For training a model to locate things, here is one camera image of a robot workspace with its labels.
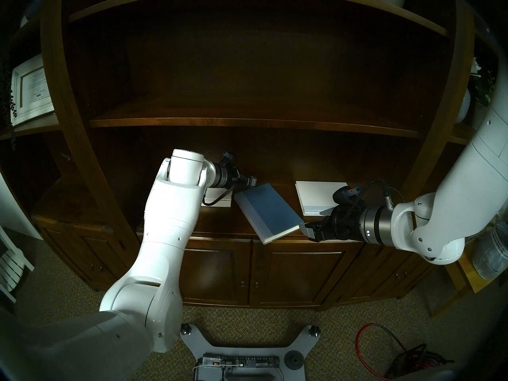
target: blue book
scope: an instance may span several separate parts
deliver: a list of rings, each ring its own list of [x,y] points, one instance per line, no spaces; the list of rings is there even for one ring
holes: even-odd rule
[[[303,222],[269,184],[236,193],[234,198],[263,244],[298,230]]]

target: cabinet door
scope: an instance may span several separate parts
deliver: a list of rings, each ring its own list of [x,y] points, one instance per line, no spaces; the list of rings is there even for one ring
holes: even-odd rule
[[[387,289],[395,285],[400,274],[397,270],[412,255],[393,247],[365,244],[339,283],[330,292],[323,309],[334,305],[364,302],[393,296]]]
[[[418,254],[413,253],[410,258],[413,258],[413,260],[404,263],[400,270],[397,271],[396,284],[389,286],[385,291],[381,291],[381,295],[385,295],[386,292],[388,292],[390,296],[404,296],[421,281],[429,271],[435,268],[435,265],[428,263]]]
[[[317,307],[363,243],[276,240],[252,245],[250,305]]]
[[[247,306],[250,239],[191,238],[183,254],[184,303]]]
[[[95,227],[95,230],[75,228],[71,224],[43,217],[34,218],[34,221],[55,252],[92,288],[108,289],[117,280],[106,264],[85,244],[97,236],[101,240],[99,227]]]
[[[118,280],[136,260],[137,254],[127,251],[117,240],[110,228],[90,229],[83,226],[72,226],[73,233],[81,244],[92,251]]]

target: blue connector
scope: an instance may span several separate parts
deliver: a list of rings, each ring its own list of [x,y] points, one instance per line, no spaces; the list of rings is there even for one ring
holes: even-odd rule
[[[355,187],[355,188],[353,188],[351,190],[347,190],[346,194],[347,194],[348,197],[352,197],[353,195],[356,195],[357,193],[359,193],[360,190],[361,190],[361,188]]]

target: metal base plate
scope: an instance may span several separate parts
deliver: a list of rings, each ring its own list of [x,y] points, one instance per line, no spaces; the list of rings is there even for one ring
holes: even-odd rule
[[[215,347],[211,345],[203,337],[199,329],[192,324],[190,326],[190,334],[180,333],[180,337],[190,351],[196,358],[196,361],[201,359],[206,353],[213,353],[224,356],[242,356],[242,357],[279,357],[280,367],[279,368],[244,368],[244,367],[233,367],[232,376],[225,376],[224,380],[231,377],[252,377],[256,375],[272,375],[274,381],[305,381],[305,366],[300,367],[298,370],[290,370],[284,364],[284,357],[289,351],[298,351],[302,354],[303,358],[307,356],[312,347],[319,340],[319,332],[316,333],[317,329],[312,329],[313,333],[309,330],[312,328],[311,325],[307,325],[300,332],[298,337],[292,344],[287,347],[274,347],[274,348],[238,348],[238,347]],[[211,367],[198,367],[196,369],[196,379],[200,381],[219,381],[222,377],[222,368],[219,366]]]

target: clear plastic container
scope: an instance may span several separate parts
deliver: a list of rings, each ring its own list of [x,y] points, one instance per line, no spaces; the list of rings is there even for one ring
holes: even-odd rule
[[[473,254],[473,265],[481,278],[489,280],[499,275],[508,265],[508,225],[497,221],[479,240]]]

